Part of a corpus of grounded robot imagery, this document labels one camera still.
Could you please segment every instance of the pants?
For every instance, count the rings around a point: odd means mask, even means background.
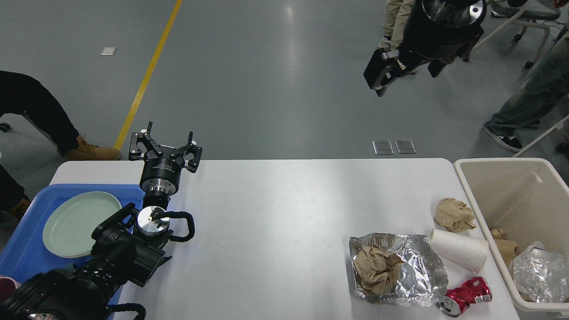
[[[548,114],[569,93],[569,38],[561,38],[527,79],[486,122],[498,136],[510,137],[514,130]]]
[[[63,153],[79,147],[79,132],[39,81],[20,73],[0,71],[0,97],[0,116],[5,113],[26,115]],[[15,207],[23,198],[24,188],[0,166],[0,210]]]
[[[387,0],[384,36],[391,36],[391,50],[397,49],[403,41],[405,24],[414,4],[415,0]]]

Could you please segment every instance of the red soda can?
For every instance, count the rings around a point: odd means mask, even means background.
[[[449,289],[436,303],[447,316],[456,318],[463,314],[473,303],[492,301],[492,292],[482,277],[474,277],[460,287]]]

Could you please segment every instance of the black pants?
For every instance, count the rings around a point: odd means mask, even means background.
[[[79,147],[79,132],[57,99],[30,76],[0,71],[0,116],[5,113],[25,114],[63,153]],[[15,207],[24,197],[24,188],[0,165],[0,210]]]

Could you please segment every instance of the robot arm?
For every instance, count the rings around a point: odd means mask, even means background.
[[[182,168],[195,173],[200,147],[192,141],[181,148],[158,145],[146,130],[133,133],[129,160],[145,161],[140,187],[143,207],[129,203],[103,221],[91,234],[95,245],[91,259],[72,271],[54,269],[27,280],[0,305],[0,318],[9,320],[104,320],[113,312],[136,311],[144,320],[145,308],[136,303],[108,305],[121,285],[130,281],[140,287],[172,257],[162,249],[168,241],[193,238],[193,217],[187,212],[166,211],[170,196],[178,191]],[[144,155],[137,146],[146,148]],[[193,154],[186,164],[184,156]],[[170,219],[185,219],[188,234],[175,236]]]
[[[427,63],[437,77],[454,58],[470,53],[482,36],[485,16],[484,0],[416,0],[399,48],[374,52],[364,71],[369,88],[381,97],[397,78]]]

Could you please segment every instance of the trash bin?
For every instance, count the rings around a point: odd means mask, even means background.
[[[569,188],[551,163],[538,158],[461,159],[454,164],[460,183],[514,304],[526,311],[553,311],[569,317],[569,303],[523,300],[492,240],[503,228],[524,250],[533,241],[569,260]]]

